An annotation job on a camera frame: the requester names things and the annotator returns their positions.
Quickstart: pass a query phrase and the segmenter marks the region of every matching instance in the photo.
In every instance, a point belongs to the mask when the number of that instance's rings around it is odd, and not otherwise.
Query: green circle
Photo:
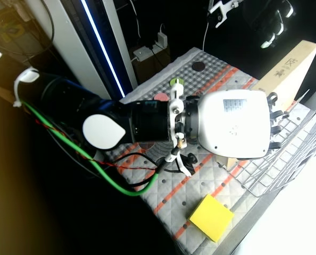
[[[176,78],[173,78],[171,81],[170,81],[170,86],[173,86],[176,84],[177,82],[177,79],[179,80],[179,83],[184,85],[184,80],[180,77],[176,77]]]

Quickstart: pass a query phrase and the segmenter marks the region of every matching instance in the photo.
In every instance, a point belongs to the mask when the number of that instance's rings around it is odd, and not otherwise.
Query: power strip
[[[144,46],[142,48],[139,48],[139,49],[135,50],[133,52],[133,55],[137,58],[137,60],[139,62],[142,62],[142,61],[148,59],[149,57],[153,56],[152,51],[154,52],[154,54],[157,54],[158,52],[161,52],[163,49],[166,49],[166,48],[160,48],[157,45],[153,45],[152,50],[150,50],[149,48]]]

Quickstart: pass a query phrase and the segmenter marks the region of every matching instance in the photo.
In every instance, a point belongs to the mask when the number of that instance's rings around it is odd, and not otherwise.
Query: yellow block
[[[189,220],[217,242],[226,230],[234,214],[211,195],[206,195]]]

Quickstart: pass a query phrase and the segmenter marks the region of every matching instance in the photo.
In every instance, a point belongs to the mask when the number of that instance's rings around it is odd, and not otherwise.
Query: green cable
[[[50,131],[57,136],[60,140],[62,140],[64,143],[66,143],[68,146],[70,146],[72,149],[76,150],[78,153],[80,153],[81,155],[83,155],[84,157],[86,157],[87,159],[89,159],[89,162],[99,171],[99,173],[113,186],[115,187],[117,190],[119,190],[121,193],[134,197],[134,196],[139,196],[143,193],[145,193],[146,191],[148,191],[153,183],[156,181],[156,179],[158,178],[158,173],[155,173],[152,177],[152,179],[150,180],[150,182],[142,189],[139,191],[129,191],[124,189],[123,187],[119,186],[115,181],[113,181],[105,172],[104,170],[100,167],[100,165],[98,165],[97,162],[92,161],[93,158],[87,154],[84,150],[82,150],[79,146],[77,146],[75,143],[73,143],[72,141],[70,141],[67,137],[63,136],[59,131],[57,131],[52,124],[46,120],[46,118],[44,118],[38,111],[36,111],[32,106],[30,106],[27,102],[23,103],[39,118],[39,120],[50,127]]]

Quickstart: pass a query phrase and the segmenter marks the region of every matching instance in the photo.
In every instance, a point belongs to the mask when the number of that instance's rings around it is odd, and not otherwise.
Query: red wire
[[[59,132],[60,134],[62,134],[64,137],[66,137],[66,135],[61,132],[60,130],[54,128],[54,127],[51,127],[51,126],[48,126],[44,123],[42,123],[41,121],[39,121],[38,119],[35,119],[35,123],[36,124],[39,124],[41,126],[43,126],[45,129],[52,129],[52,130],[55,130],[57,132]],[[89,161],[94,161],[94,162],[97,162],[101,165],[107,165],[107,166],[113,166],[113,167],[117,167],[117,168],[122,168],[122,169],[132,169],[132,170],[136,170],[136,169],[146,169],[146,170],[155,170],[155,168],[149,168],[149,167],[126,167],[126,166],[119,166],[119,165],[116,165],[116,164],[113,164],[113,163],[109,163],[109,162],[102,162],[102,161],[98,161],[98,160],[95,160],[95,159],[88,159],[86,157],[84,157],[83,155],[81,155],[80,153],[78,153],[76,151],[77,154],[79,154],[79,156],[85,160],[89,160]]]

